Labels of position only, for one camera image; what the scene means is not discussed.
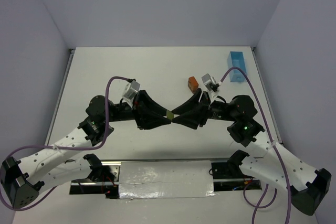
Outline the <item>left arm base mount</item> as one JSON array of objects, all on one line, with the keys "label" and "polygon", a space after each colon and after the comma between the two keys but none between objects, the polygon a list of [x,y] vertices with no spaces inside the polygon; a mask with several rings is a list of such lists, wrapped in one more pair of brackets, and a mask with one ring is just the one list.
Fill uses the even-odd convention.
[{"label": "left arm base mount", "polygon": [[115,173],[109,166],[96,167],[89,174],[88,179],[100,183],[100,192],[108,199],[119,199],[119,185],[115,181]]}]

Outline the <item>orange arch block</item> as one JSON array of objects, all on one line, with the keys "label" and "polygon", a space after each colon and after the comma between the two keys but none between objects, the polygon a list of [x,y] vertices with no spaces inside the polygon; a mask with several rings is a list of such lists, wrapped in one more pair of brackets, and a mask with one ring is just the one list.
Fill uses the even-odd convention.
[{"label": "orange arch block", "polygon": [[199,84],[194,76],[188,78],[187,86],[192,93],[197,91]]}]

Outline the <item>blue plastic box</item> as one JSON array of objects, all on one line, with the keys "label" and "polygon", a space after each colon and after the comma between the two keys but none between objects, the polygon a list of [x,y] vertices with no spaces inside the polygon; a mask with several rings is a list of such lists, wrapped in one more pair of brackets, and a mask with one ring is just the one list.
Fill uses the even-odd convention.
[{"label": "blue plastic box", "polygon": [[244,74],[241,71],[247,74],[244,55],[241,51],[231,51],[227,58],[227,64],[229,68],[234,67],[233,70],[229,73],[229,78],[231,82],[242,83],[246,81]]}]

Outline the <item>green wedge block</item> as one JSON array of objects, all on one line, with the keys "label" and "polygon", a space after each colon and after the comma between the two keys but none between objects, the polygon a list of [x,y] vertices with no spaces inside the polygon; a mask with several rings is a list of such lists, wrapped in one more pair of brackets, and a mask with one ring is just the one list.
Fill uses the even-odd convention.
[{"label": "green wedge block", "polygon": [[171,111],[167,111],[166,112],[166,118],[169,120],[173,120],[174,119],[174,114]]}]

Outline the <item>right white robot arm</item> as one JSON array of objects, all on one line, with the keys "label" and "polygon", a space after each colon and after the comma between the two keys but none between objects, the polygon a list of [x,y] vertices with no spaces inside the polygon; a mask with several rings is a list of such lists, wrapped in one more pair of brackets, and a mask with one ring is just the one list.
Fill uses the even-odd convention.
[{"label": "right white robot arm", "polygon": [[264,136],[264,127],[254,120],[257,110],[250,96],[237,95],[225,103],[211,101],[206,91],[198,89],[172,112],[176,115],[173,123],[192,129],[202,127],[209,119],[231,122],[227,131],[238,150],[227,161],[230,172],[286,191],[291,204],[303,214],[312,216],[328,193],[331,173],[308,165]]}]

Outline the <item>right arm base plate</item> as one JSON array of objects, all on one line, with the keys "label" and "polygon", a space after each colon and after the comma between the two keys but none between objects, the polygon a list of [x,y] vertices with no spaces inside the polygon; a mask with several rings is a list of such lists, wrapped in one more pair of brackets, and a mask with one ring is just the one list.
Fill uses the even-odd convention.
[{"label": "right arm base plate", "polygon": [[238,165],[225,162],[211,162],[209,173],[214,180],[255,180],[254,177],[243,174]]}]

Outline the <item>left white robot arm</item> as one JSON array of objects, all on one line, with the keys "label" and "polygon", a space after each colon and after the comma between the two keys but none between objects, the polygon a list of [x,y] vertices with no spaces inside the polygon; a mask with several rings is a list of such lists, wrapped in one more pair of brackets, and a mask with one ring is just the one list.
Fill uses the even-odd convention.
[{"label": "left white robot arm", "polygon": [[19,160],[9,156],[3,161],[1,185],[10,208],[29,209],[42,192],[68,181],[114,182],[117,173],[95,154],[74,159],[81,151],[100,147],[114,130],[109,122],[135,120],[139,129],[151,130],[171,124],[173,119],[173,113],[154,102],[144,90],[137,92],[130,103],[113,104],[102,95],[95,96],[86,113],[87,118],[53,146]]}]

